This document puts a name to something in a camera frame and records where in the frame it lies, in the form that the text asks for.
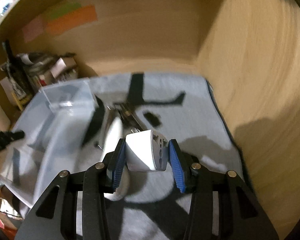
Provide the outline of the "white plug adapter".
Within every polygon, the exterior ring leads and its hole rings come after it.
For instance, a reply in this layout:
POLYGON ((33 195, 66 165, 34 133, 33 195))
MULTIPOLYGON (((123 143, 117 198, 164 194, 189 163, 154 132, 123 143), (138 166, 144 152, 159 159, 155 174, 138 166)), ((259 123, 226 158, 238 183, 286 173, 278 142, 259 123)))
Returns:
POLYGON ((133 172, 165 171, 168 163, 168 140, 154 130, 126 136, 126 162, 133 172))

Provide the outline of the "white handheld massager device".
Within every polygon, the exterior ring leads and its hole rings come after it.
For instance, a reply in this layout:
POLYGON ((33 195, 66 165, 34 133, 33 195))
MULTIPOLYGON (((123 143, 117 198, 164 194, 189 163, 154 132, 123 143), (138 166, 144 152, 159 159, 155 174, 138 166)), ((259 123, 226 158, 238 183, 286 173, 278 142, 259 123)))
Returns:
MULTIPOLYGON (((102 159, 106 156, 107 153, 113 152, 119 142, 119 139, 123 137, 123 124, 120 117, 115 117, 111 122, 109 129, 106 133, 104 140, 104 148, 102 159)), ((130 177, 127 168, 123 169, 121 181, 119 187, 114 193, 105 193, 104 196, 113 202, 119 201, 124 198, 128 192, 130 185, 130 177)))

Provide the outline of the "clear plastic storage box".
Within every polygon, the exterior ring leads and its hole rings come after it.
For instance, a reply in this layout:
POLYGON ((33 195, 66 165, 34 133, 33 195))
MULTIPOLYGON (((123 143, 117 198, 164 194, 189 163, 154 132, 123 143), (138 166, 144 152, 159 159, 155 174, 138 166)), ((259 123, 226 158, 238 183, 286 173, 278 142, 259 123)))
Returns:
POLYGON ((0 152, 0 185, 32 208, 60 171, 78 171, 97 106, 90 79, 41 88, 12 129, 25 137, 0 152))

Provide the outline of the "grey felt mat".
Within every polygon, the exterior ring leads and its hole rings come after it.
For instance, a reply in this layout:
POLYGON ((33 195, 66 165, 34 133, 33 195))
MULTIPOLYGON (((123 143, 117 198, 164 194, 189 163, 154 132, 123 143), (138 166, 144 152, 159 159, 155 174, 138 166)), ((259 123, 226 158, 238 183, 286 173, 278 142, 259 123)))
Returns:
MULTIPOLYGON (((26 216, 58 172, 85 171, 135 128, 115 111, 127 106, 143 127, 132 137, 143 151, 150 133, 209 170, 243 175, 243 161, 221 117, 209 82, 179 74, 118 74, 42 88, 17 121, 25 138, 0 154, 0 189, 26 216)), ((176 188, 170 165, 162 172, 124 170, 106 194, 111 239, 182 239, 191 197, 176 188)))

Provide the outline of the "dark wine bottle elephant label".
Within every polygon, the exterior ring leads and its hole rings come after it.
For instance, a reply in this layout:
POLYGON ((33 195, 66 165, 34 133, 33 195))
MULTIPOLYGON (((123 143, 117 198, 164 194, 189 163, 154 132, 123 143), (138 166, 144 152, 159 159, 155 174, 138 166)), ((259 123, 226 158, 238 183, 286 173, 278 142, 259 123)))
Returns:
POLYGON ((5 40, 2 46, 7 55, 3 71, 6 73, 19 103, 22 107, 26 107, 32 100, 34 91, 25 73, 24 64, 19 57, 13 55, 9 40, 5 40))

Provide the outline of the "stack of papers and books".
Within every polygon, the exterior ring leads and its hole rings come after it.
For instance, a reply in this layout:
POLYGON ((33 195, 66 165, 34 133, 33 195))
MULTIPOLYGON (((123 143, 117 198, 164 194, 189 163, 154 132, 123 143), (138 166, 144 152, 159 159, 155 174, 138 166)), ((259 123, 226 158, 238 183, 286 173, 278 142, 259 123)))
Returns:
POLYGON ((23 63, 27 78, 38 91, 41 87, 75 80, 78 78, 78 65, 75 53, 52 55, 41 52, 20 53, 17 55, 23 63))

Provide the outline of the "pink sticky note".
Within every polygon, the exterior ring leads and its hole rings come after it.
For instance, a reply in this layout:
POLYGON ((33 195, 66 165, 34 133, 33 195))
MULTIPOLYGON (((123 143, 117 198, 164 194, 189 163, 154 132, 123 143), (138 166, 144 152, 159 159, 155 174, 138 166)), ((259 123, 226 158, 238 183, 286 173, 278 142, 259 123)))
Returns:
POLYGON ((42 34, 46 33, 46 19, 43 15, 38 15, 36 18, 31 20, 22 29, 23 38, 25 43, 29 43, 35 40, 42 34))

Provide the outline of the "green sticky note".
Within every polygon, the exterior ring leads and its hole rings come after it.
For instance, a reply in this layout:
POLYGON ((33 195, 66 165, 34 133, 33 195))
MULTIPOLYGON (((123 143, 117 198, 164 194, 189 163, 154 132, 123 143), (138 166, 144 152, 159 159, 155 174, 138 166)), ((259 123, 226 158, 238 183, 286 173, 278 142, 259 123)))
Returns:
POLYGON ((63 15, 66 15, 72 11, 75 11, 81 7, 82 7, 81 4, 78 2, 63 3, 56 7, 49 9, 45 13, 45 17, 48 21, 52 21, 52 20, 62 17, 63 15))

